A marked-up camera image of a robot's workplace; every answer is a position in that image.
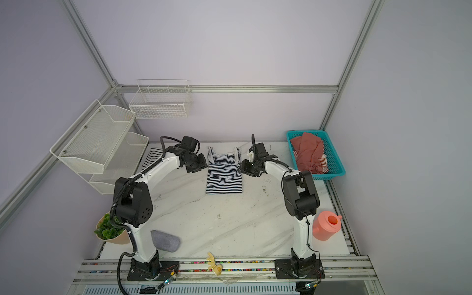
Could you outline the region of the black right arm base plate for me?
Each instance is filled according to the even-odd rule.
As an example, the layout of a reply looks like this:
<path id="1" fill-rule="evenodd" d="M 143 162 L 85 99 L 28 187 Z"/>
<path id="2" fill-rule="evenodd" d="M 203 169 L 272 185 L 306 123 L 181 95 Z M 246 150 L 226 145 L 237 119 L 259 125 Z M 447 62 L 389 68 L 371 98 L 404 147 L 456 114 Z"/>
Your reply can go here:
<path id="1" fill-rule="evenodd" d="M 299 258 L 295 254 L 290 259 L 276 259 L 275 275 L 277 279 L 324 279 L 322 261 L 316 253 L 308 258 Z"/>

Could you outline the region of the navy striped tank top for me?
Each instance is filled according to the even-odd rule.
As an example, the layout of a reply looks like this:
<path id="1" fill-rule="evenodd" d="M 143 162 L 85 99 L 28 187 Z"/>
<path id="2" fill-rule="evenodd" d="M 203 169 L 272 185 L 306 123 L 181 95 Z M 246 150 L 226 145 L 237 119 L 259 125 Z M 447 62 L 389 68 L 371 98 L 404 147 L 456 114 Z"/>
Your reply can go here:
<path id="1" fill-rule="evenodd" d="M 208 173 L 206 195 L 241 194 L 243 179 L 240 172 L 242 154 L 239 147 L 233 153 L 218 154 L 213 147 L 208 148 Z"/>

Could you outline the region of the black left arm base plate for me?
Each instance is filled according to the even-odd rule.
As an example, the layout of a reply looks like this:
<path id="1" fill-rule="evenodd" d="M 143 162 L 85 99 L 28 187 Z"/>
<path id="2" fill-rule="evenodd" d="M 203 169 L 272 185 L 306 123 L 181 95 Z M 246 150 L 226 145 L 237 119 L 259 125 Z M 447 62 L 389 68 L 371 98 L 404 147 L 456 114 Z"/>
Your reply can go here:
<path id="1" fill-rule="evenodd" d="M 178 261 L 153 260 L 150 263 L 142 263 L 132 258 L 127 281 L 164 281 L 171 277 L 171 273 L 177 273 L 180 263 Z"/>

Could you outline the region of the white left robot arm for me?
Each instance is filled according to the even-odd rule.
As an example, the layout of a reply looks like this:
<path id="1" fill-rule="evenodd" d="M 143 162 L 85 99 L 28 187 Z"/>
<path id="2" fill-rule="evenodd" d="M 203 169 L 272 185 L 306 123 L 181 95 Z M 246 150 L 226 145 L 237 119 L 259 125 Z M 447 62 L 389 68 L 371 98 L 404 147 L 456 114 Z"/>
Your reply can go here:
<path id="1" fill-rule="evenodd" d="M 195 138 L 184 136 L 177 140 L 162 136 L 160 141 L 162 155 L 156 161 L 129 178 L 116 180 L 109 211 L 112 226 L 124 229 L 129 235 L 133 252 L 128 256 L 139 263 L 150 263 L 157 254 L 151 232 L 145 229 L 154 210 L 151 191 L 179 168 L 185 168 L 187 173 L 207 168 L 205 156 L 199 152 L 200 142 Z"/>

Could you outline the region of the black white striped tank top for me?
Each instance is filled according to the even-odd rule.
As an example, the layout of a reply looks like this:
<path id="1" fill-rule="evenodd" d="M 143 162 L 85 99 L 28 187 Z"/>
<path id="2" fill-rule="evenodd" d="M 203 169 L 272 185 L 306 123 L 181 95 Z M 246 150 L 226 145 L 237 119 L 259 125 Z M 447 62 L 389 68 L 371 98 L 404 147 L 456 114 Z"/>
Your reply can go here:
<path id="1" fill-rule="evenodd" d="M 158 147 L 148 147 L 141 160 L 140 169 L 144 170 L 148 168 L 152 163 L 157 161 L 162 156 L 162 150 Z"/>

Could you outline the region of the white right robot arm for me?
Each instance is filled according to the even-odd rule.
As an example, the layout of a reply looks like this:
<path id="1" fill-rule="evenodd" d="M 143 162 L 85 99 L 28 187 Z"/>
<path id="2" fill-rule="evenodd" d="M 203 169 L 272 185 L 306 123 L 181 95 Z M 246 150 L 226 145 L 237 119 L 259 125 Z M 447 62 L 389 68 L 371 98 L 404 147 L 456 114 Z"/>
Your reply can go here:
<path id="1" fill-rule="evenodd" d="M 316 253 L 310 245 L 310 219 L 320 206 L 320 198 L 309 171 L 299 171 L 266 151 L 264 143 L 251 138 L 248 158 L 241 162 L 239 171 L 250 177 L 267 174 L 278 181 L 285 208 L 294 218 L 292 255 L 306 259 Z"/>

